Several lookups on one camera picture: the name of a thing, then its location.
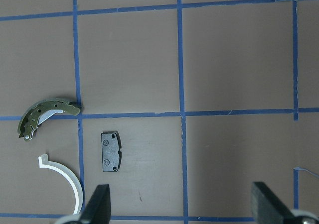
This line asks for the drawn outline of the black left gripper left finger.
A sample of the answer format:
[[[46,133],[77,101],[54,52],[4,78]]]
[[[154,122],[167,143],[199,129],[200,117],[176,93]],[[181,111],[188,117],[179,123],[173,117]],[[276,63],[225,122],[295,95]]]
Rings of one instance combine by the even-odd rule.
[[[108,224],[110,222],[110,187],[98,185],[78,220],[81,224]]]

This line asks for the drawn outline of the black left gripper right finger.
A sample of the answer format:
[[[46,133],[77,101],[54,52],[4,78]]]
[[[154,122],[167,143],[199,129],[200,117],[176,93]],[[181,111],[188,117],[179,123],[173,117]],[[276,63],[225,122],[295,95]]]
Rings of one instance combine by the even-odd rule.
[[[251,213],[257,224],[293,224],[295,216],[264,182],[251,185]]]

